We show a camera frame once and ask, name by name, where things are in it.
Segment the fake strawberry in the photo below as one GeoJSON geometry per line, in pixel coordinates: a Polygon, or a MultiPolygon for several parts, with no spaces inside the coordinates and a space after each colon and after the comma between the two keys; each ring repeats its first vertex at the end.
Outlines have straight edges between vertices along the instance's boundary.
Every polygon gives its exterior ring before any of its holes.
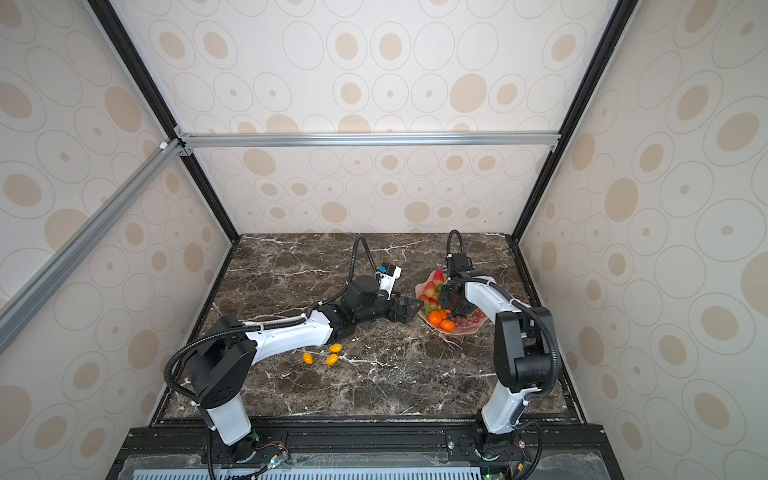
{"type": "Polygon", "coordinates": [[[437,309],[436,303],[430,299],[427,299],[424,301],[424,305],[421,309],[421,312],[424,315],[428,316],[431,312],[435,311],[436,309],[437,309]]]}
{"type": "Polygon", "coordinates": [[[443,270],[435,270],[432,274],[432,282],[436,285],[442,285],[445,282],[445,273],[443,270]]]}
{"type": "Polygon", "coordinates": [[[440,297],[438,286],[432,281],[428,282],[424,287],[423,295],[427,298],[438,301],[440,297]]]}

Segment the pink scalloped fruit bowl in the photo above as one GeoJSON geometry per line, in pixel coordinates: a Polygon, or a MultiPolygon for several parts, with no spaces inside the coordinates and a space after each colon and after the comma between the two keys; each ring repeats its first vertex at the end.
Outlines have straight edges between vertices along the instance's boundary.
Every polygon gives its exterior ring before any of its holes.
{"type": "MultiPolygon", "coordinates": [[[[425,285],[426,285],[428,282],[432,281],[432,274],[433,274],[433,272],[432,272],[432,273],[431,273],[431,274],[428,276],[428,278],[427,278],[427,279],[426,279],[424,282],[422,282],[422,283],[418,284],[418,285],[415,287],[415,293],[416,293],[416,296],[417,296],[417,298],[418,298],[418,299],[420,299],[420,300],[422,300],[423,302],[424,302],[425,300],[427,300],[427,299],[430,299],[430,298],[427,298],[427,297],[425,297],[425,296],[423,295],[423,290],[424,290],[424,287],[425,287],[425,285]]],[[[446,310],[443,310],[443,309],[442,309],[442,308],[439,306],[439,303],[438,303],[438,301],[435,301],[435,300],[432,300],[432,301],[433,301],[433,302],[435,302],[435,303],[436,303],[436,305],[437,305],[437,309],[436,309],[436,310],[441,310],[441,311],[442,311],[442,315],[443,315],[443,318],[444,318],[444,320],[451,320],[451,321],[453,321],[453,322],[455,323],[455,321],[454,321],[454,317],[455,317],[455,316],[452,316],[452,315],[451,315],[451,313],[450,313],[450,311],[446,311],[446,310]]],[[[449,334],[449,335],[468,335],[468,334],[474,334],[475,332],[477,332],[477,331],[479,330],[480,326],[481,326],[481,325],[484,323],[484,322],[483,322],[483,323],[482,323],[482,324],[481,324],[479,327],[476,327],[476,328],[472,328],[472,329],[464,329],[464,328],[458,327],[458,326],[456,325],[456,326],[455,326],[455,329],[454,329],[452,332],[446,332],[446,331],[442,330],[442,329],[440,328],[440,326],[433,326],[433,325],[431,325],[431,324],[430,324],[430,323],[427,321],[427,316],[426,316],[426,315],[424,315],[424,314],[421,312],[421,310],[418,312],[418,317],[419,317],[419,318],[421,318],[421,319],[422,319],[422,320],[423,320],[423,321],[424,321],[424,322],[425,322],[425,323],[426,323],[428,326],[430,326],[431,328],[433,328],[433,329],[434,329],[434,330],[436,330],[437,332],[439,332],[439,333],[445,333],[445,334],[449,334]]]]}

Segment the fake orange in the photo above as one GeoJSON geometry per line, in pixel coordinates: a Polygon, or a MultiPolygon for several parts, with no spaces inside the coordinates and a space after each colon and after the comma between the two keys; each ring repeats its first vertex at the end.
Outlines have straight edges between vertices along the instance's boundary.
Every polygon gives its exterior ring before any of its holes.
{"type": "Polygon", "coordinates": [[[446,332],[452,332],[455,329],[456,324],[451,320],[442,320],[439,326],[446,332]]]}
{"type": "Polygon", "coordinates": [[[441,310],[432,311],[427,316],[427,321],[433,326],[439,326],[443,320],[444,318],[441,310]]]}

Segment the red fake grape bunch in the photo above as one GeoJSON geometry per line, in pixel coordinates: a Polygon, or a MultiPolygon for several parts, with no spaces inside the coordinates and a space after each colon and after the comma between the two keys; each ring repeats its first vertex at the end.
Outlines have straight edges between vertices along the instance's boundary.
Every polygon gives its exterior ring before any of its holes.
{"type": "Polygon", "coordinates": [[[479,309],[475,309],[467,315],[457,315],[454,317],[456,325],[464,329],[479,327],[486,320],[487,316],[479,309]]]}

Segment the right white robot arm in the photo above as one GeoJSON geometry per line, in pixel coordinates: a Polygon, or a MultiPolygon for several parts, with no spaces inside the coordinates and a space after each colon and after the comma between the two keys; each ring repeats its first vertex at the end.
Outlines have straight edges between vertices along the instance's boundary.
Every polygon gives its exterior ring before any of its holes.
{"type": "Polygon", "coordinates": [[[493,361],[497,378],[488,403],[480,410],[488,435],[509,434],[524,410],[537,398],[549,395],[562,369],[552,315],[544,307],[531,307],[514,298],[492,277],[473,266],[457,230],[446,241],[446,281],[438,304],[454,314],[482,312],[494,325],[493,361]]]}

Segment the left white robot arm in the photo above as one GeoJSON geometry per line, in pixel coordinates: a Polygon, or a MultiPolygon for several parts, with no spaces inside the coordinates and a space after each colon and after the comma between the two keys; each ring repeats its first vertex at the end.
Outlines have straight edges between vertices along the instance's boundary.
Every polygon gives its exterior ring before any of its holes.
{"type": "Polygon", "coordinates": [[[252,434],[241,395],[251,367],[285,352],[337,343],[351,336],[361,323],[378,319],[410,322],[424,302],[395,290],[400,276],[400,267],[375,263],[366,239],[359,235],[339,293],[282,320],[219,318],[206,335],[169,358],[164,381],[198,408],[207,428],[224,445],[236,445],[252,434]]]}

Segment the horizontal aluminium frame bar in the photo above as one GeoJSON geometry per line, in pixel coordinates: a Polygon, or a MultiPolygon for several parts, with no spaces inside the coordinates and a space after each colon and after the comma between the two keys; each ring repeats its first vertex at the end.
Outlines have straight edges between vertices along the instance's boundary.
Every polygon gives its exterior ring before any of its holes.
{"type": "Polygon", "coordinates": [[[376,133],[301,133],[301,134],[185,134],[185,145],[192,148],[248,147],[403,147],[471,145],[557,145],[555,131],[518,132],[376,132],[376,133]]]}

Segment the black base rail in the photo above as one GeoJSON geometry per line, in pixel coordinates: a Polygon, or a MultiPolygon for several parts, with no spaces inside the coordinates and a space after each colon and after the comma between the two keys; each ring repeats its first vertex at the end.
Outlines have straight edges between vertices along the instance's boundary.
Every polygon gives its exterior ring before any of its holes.
{"type": "Polygon", "coordinates": [[[110,479],[620,479],[605,430],[529,422],[483,452],[468,420],[264,420],[233,446],[200,422],[131,430],[110,479]]]}

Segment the slanted aluminium frame bar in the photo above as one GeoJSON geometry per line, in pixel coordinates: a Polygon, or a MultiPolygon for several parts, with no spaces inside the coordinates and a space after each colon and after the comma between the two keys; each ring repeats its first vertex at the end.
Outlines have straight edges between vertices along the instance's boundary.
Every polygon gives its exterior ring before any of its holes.
{"type": "Polygon", "coordinates": [[[169,139],[78,229],[1,310],[1,349],[6,350],[83,259],[118,223],[147,186],[180,155],[181,141],[169,139]]]}

